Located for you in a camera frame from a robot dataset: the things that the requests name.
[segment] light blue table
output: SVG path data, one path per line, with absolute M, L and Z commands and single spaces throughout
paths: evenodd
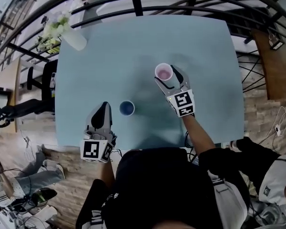
M 81 30 L 80 52 L 62 42 L 56 79 L 56 132 L 61 146 L 79 146 L 85 120 L 103 101 L 112 107 L 119 149 L 184 146 L 185 128 L 154 82 L 157 64 L 189 75 L 196 118 L 215 143 L 243 137 L 241 74 L 224 21 L 184 15 L 153 15 Z M 135 114 L 119 105 L 131 100 Z

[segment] chair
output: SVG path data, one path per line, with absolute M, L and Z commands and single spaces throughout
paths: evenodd
M 52 98 L 52 89 L 50 88 L 50 82 L 52 74 L 56 73 L 57 71 L 57 62 L 58 60 L 54 60 L 45 64 L 41 80 L 42 83 L 39 83 L 38 81 L 33 79 L 34 67 L 29 68 L 27 89 L 32 90 L 32 86 L 36 86 L 41 89 L 42 100 Z
M 45 100 L 30 99 L 15 106 L 7 105 L 0 108 L 0 128 L 7 127 L 16 118 L 26 116 L 31 113 L 41 114 L 43 112 L 55 112 L 55 98 Z

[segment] leg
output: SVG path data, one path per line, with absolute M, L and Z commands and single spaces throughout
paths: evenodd
M 32 195 L 43 187 L 64 180 L 64 174 L 60 169 L 56 169 L 55 171 L 42 171 L 28 177 L 16 177 L 16 180 L 26 195 Z
M 36 153 L 36 160 L 30 162 L 28 166 L 26 166 L 22 172 L 19 172 L 17 177 L 27 177 L 33 175 L 38 172 L 40 167 L 42 166 L 43 161 L 45 160 L 45 156 L 43 152 L 40 150 Z
M 234 153 L 235 165 L 249 177 L 258 193 L 265 174 L 280 155 L 252 142 L 249 137 L 237 140 L 236 145 L 241 153 Z

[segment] vase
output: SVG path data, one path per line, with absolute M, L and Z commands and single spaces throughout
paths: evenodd
M 61 35 L 64 40 L 66 40 L 66 42 L 77 51 L 84 49 L 87 45 L 86 38 L 84 38 L 79 31 L 76 31 L 73 28 L 70 28 Z

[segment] paper cup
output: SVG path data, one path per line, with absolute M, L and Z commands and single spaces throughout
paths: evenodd
M 167 63 L 161 63 L 156 66 L 154 70 L 154 74 L 158 77 L 161 81 L 168 81 L 173 76 L 173 69 Z
M 120 104 L 120 113 L 124 116 L 131 116 L 134 113 L 135 106 L 131 101 L 123 101 Z

